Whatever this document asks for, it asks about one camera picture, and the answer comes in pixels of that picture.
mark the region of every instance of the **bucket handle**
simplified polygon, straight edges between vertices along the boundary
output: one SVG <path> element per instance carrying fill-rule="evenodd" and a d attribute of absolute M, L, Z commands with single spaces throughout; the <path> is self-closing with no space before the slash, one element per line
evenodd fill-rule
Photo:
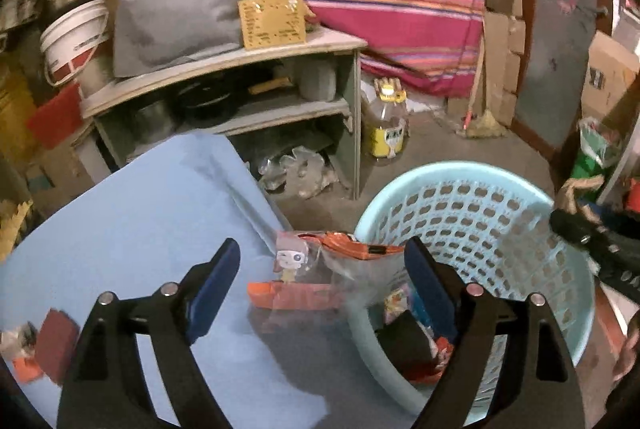
<path fill-rule="evenodd" d="M 109 15 L 107 13 L 107 14 L 104 15 L 104 21 L 102 22 L 102 29 L 100 30 L 100 34 L 98 34 L 98 41 L 93 46 L 93 48 L 91 48 L 91 52 L 89 52 L 89 55 L 84 60 L 84 63 L 82 64 L 82 66 L 79 67 L 79 69 L 76 70 L 75 72 L 71 72 L 70 74 L 67 74 L 61 80 L 59 80 L 59 81 L 52 81 L 51 80 L 51 74 L 49 72 L 49 67 L 47 66 L 47 56 L 45 55 L 45 57 L 44 57 L 44 66 L 43 66 L 43 68 L 44 68 L 44 78 L 47 81 L 47 83 L 49 83 L 50 86 L 53 86 L 54 88 L 57 88 L 58 86 L 62 86 L 64 84 L 68 83 L 74 77 L 76 77 L 82 70 L 84 70 L 84 67 L 87 66 L 89 61 L 94 57 L 95 51 L 98 50 L 98 47 L 102 43 L 100 41 L 100 38 L 104 35 L 104 32 L 107 30 L 108 22 L 109 22 Z"/>

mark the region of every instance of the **yellow label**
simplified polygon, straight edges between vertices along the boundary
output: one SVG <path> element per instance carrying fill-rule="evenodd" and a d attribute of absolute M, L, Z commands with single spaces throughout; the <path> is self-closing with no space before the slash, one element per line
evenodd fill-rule
<path fill-rule="evenodd" d="M 395 128 L 377 128 L 371 132 L 371 154 L 376 158 L 393 158 L 402 151 L 404 121 Z"/>

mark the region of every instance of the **laundry basket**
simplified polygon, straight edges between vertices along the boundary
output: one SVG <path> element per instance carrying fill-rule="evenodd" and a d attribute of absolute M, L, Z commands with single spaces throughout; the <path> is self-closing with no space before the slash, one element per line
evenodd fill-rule
<path fill-rule="evenodd" d="M 355 236 L 365 243 L 400 245 L 419 235 L 434 259 L 453 266 L 465 282 L 476 281 L 498 297 L 516 300 L 542 292 L 575 365 L 591 332 L 593 277 L 585 255 L 549 229 L 551 210 L 549 196 L 512 173 L 473 162 L 443 162 L 415 168 L 382 189 L 362 215 Z M 352 308 L 348 316 L 354 342 L 374 378 L 418 414 L 434 386 L 417 389 L 400 375 L 378 344 L 367 308 Z M 494 339 L 466 423 L 487 413 L 505 344 L 505 335 Z"/>

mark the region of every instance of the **oil bottle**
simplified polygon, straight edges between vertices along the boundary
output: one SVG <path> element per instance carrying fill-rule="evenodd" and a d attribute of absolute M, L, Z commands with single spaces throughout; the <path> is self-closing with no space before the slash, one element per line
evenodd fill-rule
<path fill-rule="evenodd" d="M 376 98 L 365 113 L 367 151 L 379 162 L 395 158 L 407 135 L 406 92 L 400 79 L 375 79 Z"/>

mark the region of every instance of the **light blue sheet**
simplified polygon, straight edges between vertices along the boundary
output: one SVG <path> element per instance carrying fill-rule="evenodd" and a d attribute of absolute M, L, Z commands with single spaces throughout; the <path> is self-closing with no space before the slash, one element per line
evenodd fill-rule
<path fill-rule="evenodd" d="M 0 328 L 39 327 L 49 308 L 80 326 L 105 290 L 140 297 L 180 281 L 226 237 L 241 266 L 209 335 L 193 353 L 235 429 L 409 427 L 369 375 L 344 323 L 324 316 L 297 329 L 262 333 L 265 312 L 246 296 L 272 276 L 269 202 L 223 136 L 176 136 L 113 174 L 49 218 L 0 266 Z M 177 423 L 148 337 L 139 337 L 158 416 Z M 55 425 L 60 388 L 44 378 L 22 387 Z"/>

